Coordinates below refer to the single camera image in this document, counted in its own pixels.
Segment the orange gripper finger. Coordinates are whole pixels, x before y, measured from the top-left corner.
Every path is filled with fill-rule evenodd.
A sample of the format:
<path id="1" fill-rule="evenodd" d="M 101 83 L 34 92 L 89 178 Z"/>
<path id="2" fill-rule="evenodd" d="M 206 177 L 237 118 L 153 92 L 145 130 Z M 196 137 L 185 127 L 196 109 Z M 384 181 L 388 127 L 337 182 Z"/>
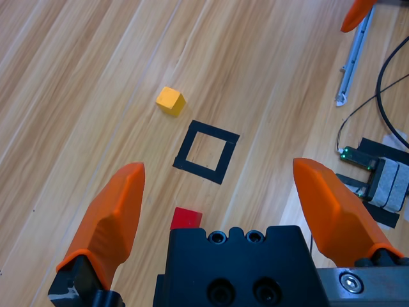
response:
<path id="1" fill-rule="evenodd" d="M 338 267 L 352 267 L 379 250 L 394 260 L 404 257 L 331 169 L 312 159 L 295 158 L 293 177 L 317 248 Z"/>
<path id="2" fill-rule="evenodd" d="M 341 26 L 342 32 L 354 30 L 371 11 L 377 0 L 355 0 Z"/>
<path id="3" fill-rule="evenodd" d="M 130 256 L 139 224 L 145 168 L 120 168 L 82 218 L 48 291 L 54 306 L 124 306 L 111 289 L 117 268 Z"/>

